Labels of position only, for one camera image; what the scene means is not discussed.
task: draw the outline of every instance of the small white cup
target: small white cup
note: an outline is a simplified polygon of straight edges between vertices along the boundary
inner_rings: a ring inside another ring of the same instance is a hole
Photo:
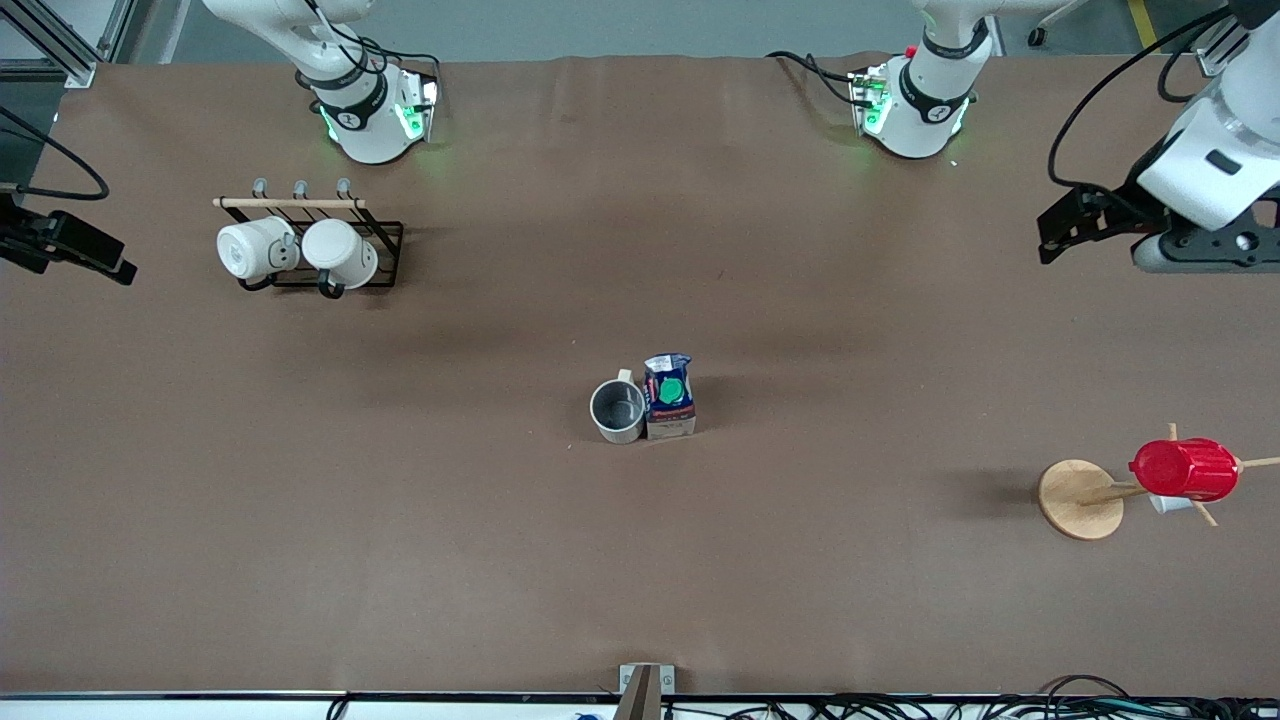
[[[626,445],[644,430],[644,393],[631,382],[631,370],[618,370],[591,393],[591,420],[604,439]]]
[[[325,292],[325,286],[329,286],[330,297],[342,295],[342,290],[364,286],[378,272],[374,246],[360,237],[349,223],[337,218],[326,218],[307,228],[302,236],[302,255],[320,270],[320,291]]]
[[[293,228],[275,215],[218,231],[218,258],[232,275],[250,281],[298,266]]]
[[[1190,510],[1194,507],[1192,501],[1185,497],[1167,497],[1164,495],[1152,495],[1151,503],[1156,507],[1156,512],[1160,512],[1161,515],[1175,510]]]

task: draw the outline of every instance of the green circle on carton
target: green circle on carton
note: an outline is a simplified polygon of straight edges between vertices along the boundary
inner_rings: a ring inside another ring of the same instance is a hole
[[[685,396],[685,383],[676,378],[667,378],[658,386],[658,400],[672,404]]]

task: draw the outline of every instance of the gray mug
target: gray mug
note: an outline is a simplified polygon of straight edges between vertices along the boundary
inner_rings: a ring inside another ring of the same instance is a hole
[[[626,445],[644,430],[644,393],[631,382],[631,370],[603,383],[591,393],[591,420],[604,439]]]

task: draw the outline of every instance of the wooden mug tree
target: wooden mug tree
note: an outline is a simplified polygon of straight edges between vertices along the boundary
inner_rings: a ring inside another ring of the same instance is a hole
[[[1199,471],[1208,475],[1206,479],[1215,486],[1213,489],[1197,488],[1171,492],[1165,486],[1164,478],[1148,474],[1146,468],[1140,465],[1148,447],[1160,446],[1156,450],[1169,447],[1174,448],[1175,452],[1180,451],[1178,425],[1170,423],[1169,439],[1143,446],[1134,462],[1129,464],[1139,482],[1117,483],[1106,470],[1087,460],[1062,460],[1044,470],[1037,491],[1041,511],[1050,524],[1068,537],[1085,541],[1102,539],[1116,532],[1120,521],[1124,520],[1125,498],[1152,495],[1156,489],[1164,491],[1156,492],[1156,495],[1189,500],[1206,523],[1217,527],[1217,521],[1202,501],[1217,501],[1226,497],[1234,489],[1236,478],[1245,468],[1280,465],[1280,457],[1240,460],[1226,452],[1226,448],[1219,443],[1203,438],[1183,441],[1181,443],[1184,447],[1193,445],[1197,450],[1207,451],[1207,457],[1211,460],[1215,455],[1219,459],[1228,459],[1226,466],[1219,462],[1216,469],[1197,468],[1194,464],[1187,465],[1184,483]]]

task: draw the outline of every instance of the round wooden base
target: round wooden base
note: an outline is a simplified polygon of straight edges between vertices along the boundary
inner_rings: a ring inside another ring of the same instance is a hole
[[[1120,527],[1124,500],[1110,500],[1101,505],[1080,505],[1080,501],[1093,491],[1114,484],[1111,475],[1093,462],[1062,460],[1041,475],[1041,511],[1051,525],[1068,537],[1102,539]]]

